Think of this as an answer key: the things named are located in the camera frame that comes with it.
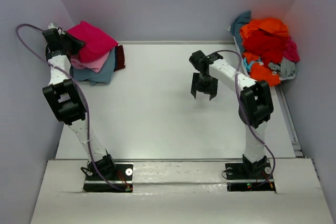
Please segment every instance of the gray cloth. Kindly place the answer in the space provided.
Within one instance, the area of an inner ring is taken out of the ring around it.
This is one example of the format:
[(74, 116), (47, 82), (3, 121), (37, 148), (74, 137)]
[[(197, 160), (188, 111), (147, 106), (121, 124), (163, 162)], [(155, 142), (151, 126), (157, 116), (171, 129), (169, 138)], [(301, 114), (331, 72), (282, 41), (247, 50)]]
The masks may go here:
[(280, 65), (270, 62), (268, 67), (273, 71), (279, 72), (279, 77), (284, 78), (285, 80), (294, 79), (296, 76), (295, 63), (287, 60), (285, 57), (283, 57)]
[(243, 26), (250, 23), (250, 21), (251, 21), (251, 11), (248, 10), (240, 14), (231, 24), (230, 33), (236, 38), (236, 42), (241, 54), (245, 52), (245, 48), (243, 47), (243, 39), (240, 36), (240, 29)]
[(90, 81), (92, 86), (96, 85), (97, 83), (110, 83), (111, 78), (113, 75), (114, 67), (115, 67), (115, 48), (113, 48), (109, 56), (107, 57), (103, 67), (101, 70), (96, 73), (91, 69), (84, 68), (84, 69), (77, 69), (71, 67), (70, 74), (72, 72), (72, 76), (76, 81)]

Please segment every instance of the folded clothes stack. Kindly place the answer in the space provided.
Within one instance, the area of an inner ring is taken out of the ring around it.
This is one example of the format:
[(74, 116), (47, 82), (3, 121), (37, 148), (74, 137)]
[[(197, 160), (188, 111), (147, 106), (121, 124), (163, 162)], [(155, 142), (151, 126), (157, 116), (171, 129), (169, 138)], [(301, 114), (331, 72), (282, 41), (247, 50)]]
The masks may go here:
[(125, 68), (123, 47), (101, 29), (81, 21), (67, 32), (86, 43), (70, 59), (70, 74), (76, 81), (108, 84), (113, 72)]
[(287, 26), (276, 18), (251, 20), (251, 12), (240, 14), (230, 27), (236, 38), (244, 65), (251, 78), (275, 86), (296, 76), (300, 60), (297, 46)]

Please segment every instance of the table surface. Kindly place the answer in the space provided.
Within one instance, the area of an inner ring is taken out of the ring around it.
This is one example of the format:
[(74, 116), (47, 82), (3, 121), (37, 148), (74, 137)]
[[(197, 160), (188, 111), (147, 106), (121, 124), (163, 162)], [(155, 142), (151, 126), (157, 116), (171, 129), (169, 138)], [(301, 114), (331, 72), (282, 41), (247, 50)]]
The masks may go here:
[(86, 193), (86, 163), (48, 162), (31, 224), (333, 223), (309, 159), (277, 160), (276, 194), (228, 193), (225, 162), (135, 162), (132, 194)]
[[(124, 45), (126, 68), (109, 85), (81, 83), (91, 125), (115, 159), (241, 158), (245, 127), (235, 94), (218, 83), (217, 97), (190, 94), (195, 72), (188, 59), (235, 45)], [(222, 53), (234, 67), (235, 54)], [(276, 157), (295, 157), (291, 137), (271, 88), (274, 112), (265, 140)], [(56, 159), (87, 159), (76, 135), (64, 127)]]

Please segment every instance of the light pink cloth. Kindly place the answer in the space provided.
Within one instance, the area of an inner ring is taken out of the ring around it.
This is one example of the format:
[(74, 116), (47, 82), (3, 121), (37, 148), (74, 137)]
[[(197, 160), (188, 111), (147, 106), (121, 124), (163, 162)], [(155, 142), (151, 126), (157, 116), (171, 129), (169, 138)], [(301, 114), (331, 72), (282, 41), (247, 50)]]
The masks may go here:
[(110, 52), (108, 52), (107, 54), (103, 55), (98, 60), (95, 60), (95, 61), (92, 61), (92, 62), (89, 62), (89, 63), (82, 63), (82, 62), (80, 62), (78, 55), (72, 56), (71, 57), (71, 65), (74, 68), (77, 68), (77, 69), (89, 68), (92, 71), (98, 73), (100, 71), (100, 69), (103, 67), (103, 65), (104, 65), (107, 57), (109, 56), (109, 53)]
[(283, 51), (283, 56), (294, 63), (300, 60), (298, 49), (291, 37), (286, 42), (286, 49)]

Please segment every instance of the dark red cloth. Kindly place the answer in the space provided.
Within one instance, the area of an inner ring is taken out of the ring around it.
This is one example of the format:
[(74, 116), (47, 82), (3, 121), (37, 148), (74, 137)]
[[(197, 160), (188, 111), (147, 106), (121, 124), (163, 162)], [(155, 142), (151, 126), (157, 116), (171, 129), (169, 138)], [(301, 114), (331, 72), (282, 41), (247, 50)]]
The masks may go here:
[(114, 72), (125, 68), (125, 54), (124, 54), (124, 47), (121, 46), (117, 46), (116, 47), (116, 53), (115, 53), (115, 66), (116, 68), (114, 69)]
[(85, 41), (85, 46), (80, 49), (78, 56), (82, 63), (89, 63), (98, 60), (107, 54), (118, 43), (101, 29), (81, 21), (79, 25), (67, 31), (75, 38)]
[(243, 46), (246, 51), (261, 57), (265, 66), (270, 62), (281, 63), (282, 51), (286, 49), (287, 37), (275, 37), (265, 31), (255, 31), (244, 40)]

